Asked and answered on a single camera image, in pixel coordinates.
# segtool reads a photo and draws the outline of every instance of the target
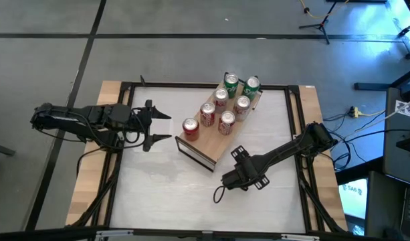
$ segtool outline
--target tripod stand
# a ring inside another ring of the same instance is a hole
[[[318,23],[318,24],[311,24],[311,25],[303,25],[303,26],[300,26],[300,27],[298,27],[299,29],[304,29],[304,28],[308,28],[308,27],[314,27],[314,28],[316,28],[317,30],[319,30],[319,31],[321,31],[323,34],[324,34],[324,36],[325,36],[325,40],[326,40],[326,44],[330,44],[330,40],[328,39],[328,35],[326,34],[326,31],[325,31],[325,23],[327,23],[328,22],[328,20],[326,20],[326,19],[328,19],[328,16],[331,14],[331,11],[334,9],[334,7],[336,6],[336,1],[332,4],[332,6],[331,6],[331,8],[330,8],[330,11],[328,11],[328,13],[326,14],[326,16],[325,16],[325,18],[324,18],[324,20],[322,20],[322,22],[321,23]],[[304,9],[304,13],[307,13],[309,11],[309,8],[307,7],[307,8],[305,8]]]

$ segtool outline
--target wooden board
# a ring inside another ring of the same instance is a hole
[[[117,102],[118,93],[121,82],[119,81],[103,81],[98,104],[114,104]],[[322,114],[320,111],[318,95],[314,86],[300,86],[300,95],[303,107],[303,113],[306,123],[316,121],[322,122]],[[295,99],[292,101],[293,110],[296,110]],[[298,115],[294,111],[294,120],[296,126],[300,128]],[[85,152],[92,150],[95,147],[94,143],[88,143]],[[83,159],[80,166],[76,186],[71,200],[70,210],[66,219],[66,224],[75,222],[81,214],[87,209],[93,199],[96,197],[100,176],[102,173],[105,153],[96,152]],[[338,184],[334,173],[332,161],[327,157],[319,155],[314,161],[314,172],[316,176],[316,184],[320,201],[331,215],[337,224],[347,230],[346,220],[344,218],[343,208],[341,205],[340,196],[338,194]],[[105,200],[102,202],[99,224],[102,224],[104,209],[106,207]],[[309,212],[312,219],[312,229],[317,230],[315,221],[314,207],[311,202],[308,203]]]
[[[224,83],[220,83],[217,88],[223,88]],[[238,96],[241,96],[243,91],[243,84],[239,83],[239,86],[236,90],[236,95],[234,98],[229,99],[227,101],[227,108],[226,110],[233,110],[235,99]],[[251,109],[249,114],[253,114],[253,109],[257,106],[258,101],[260,100],[261,92],[257,92],[255,98],[251,102]],[[213,96],[211,95],[206,102],[213,102]],[[218,162],[226,148],[231,144],[231,142],[236,138],[238,132],[240,132],[243,121],[236,121],[232,133],[230,135],[222,135],[218,131],[218,120],[221,114],[215,114],[215,123],[211,127],[199,127],[199,139],[196,141],[188,141],[185,138],[185,133],[182,132],[179,137],[202,152],[202,154],[209,157],[212,161],[214,161],[214,165]],[[195,115],[196,120],[200,122],[200,111],[197,112]]]

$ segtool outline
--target wooden block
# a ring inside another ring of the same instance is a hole
[[[223,85],[224,83],[222,82],[218,85],[217,88],[223,88]],[[241,96],[242,91],[243,91],[243,84],[239,83],[235,97],[228,100],[226,110],[233,111],[235,99],[238,96]],[[261,92],[257,92],[257,94],[255,95],[255,98],[251,102],[249,114],[253,114],[253,110],[257,106],[257,103],[260,100],[261,95],[262,95]],[[207,102],[213,102],[212,95],[207,99]],[[230,143],[234,140],[234,138],[236,138],[237,134],[240,133],[240,130],[243,125],[243,121],[236,121],[233,126],[233,130],[231,134],[222,135],[218,131],[218,122],[219,122],[220,116],[221,115],[218,113],[215,114],[215,123],[210,127],[204,127],[203,125],[200,125],[199,139],[197,139],[196,141],[188,141],[185,138],[184,132],[182,132],[176,138],[176,140],[180,142],[181,144],[184,144],[186,148],[192,150],[196,154],[203,157],[204,159],[197,159],[197,160],[202,162],[202,164],[208,167],[211,171],[213,171],[213,168],[217,164],[219,158],[222,156],[226,148],[228,148]],[[195,118],[197,121],[199,121],[199,124],[200,124],[200,110],[195,115]]]

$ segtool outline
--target white cable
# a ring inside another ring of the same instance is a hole
[[[345,136],[344,139],[346,139],[347,137],[349,137],[349,136],[351,136],[351,135],[353,135],[353,134],[355,134],[355,133],[358,133],[358,132],[363,131],[363,130],[365,130],[365,129],[368,129],[368,128],[372,127],[372,126],[375,126],[375,125],[379,124],[379,123],[382,122],[382,121],[387,120],[388,118],[392,117],[394,114],[397,114],[399,111],[401,111],[401,110],[403,110],[404,108],[406,108],[409,104],[410,104],[410,102],[408,102],[407,104],[405,104],[404,106],[402,106],[402,107],[399,108],[398,110],[392,112],[392,114],[386,116],[384,119],[381,119],[381,120],[377,121],[376,123],[374,123],[374,124],[372,124],[372,125],[369,125],[369,126],[367,126],[367,127],[361,128],[361,129],[359,129],[359,130],[357,130],[357,131],[355,131],[355,132],[353,132],[353,133],[351,133],[351,134]]]

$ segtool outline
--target soda can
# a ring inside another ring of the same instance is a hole
[[[188,141],[196,141],[199,138],[199,122],[195,118],[186,118],[183,122],[185,138]]]
[[[210,127],[215,122],[215,105],[206,102],[200,107],[200,123],[204,127]]]
[[[244,121],[247,117],[251,101],[246,96],[239,96],[234,103],[233,112],[237,121]]]
[[[213,93],[213,103],[215,104],[215,112],[222,113],[227,108],[229,93],[223,88],[218,88]]]
[[[242,95],[248,97],[252,101],[259,89],[260,81],[256,77],[249,77],[243,87]]]
[[[236,95],[239,78],[235,74],[226,74],[224,78],[224,89],[229,93],[229,98],[234,98]]]
[[[230,135],[233,125],[236,122],[234,114],[231,111],[224,111],[219,117],[218,131],[222,135]]]

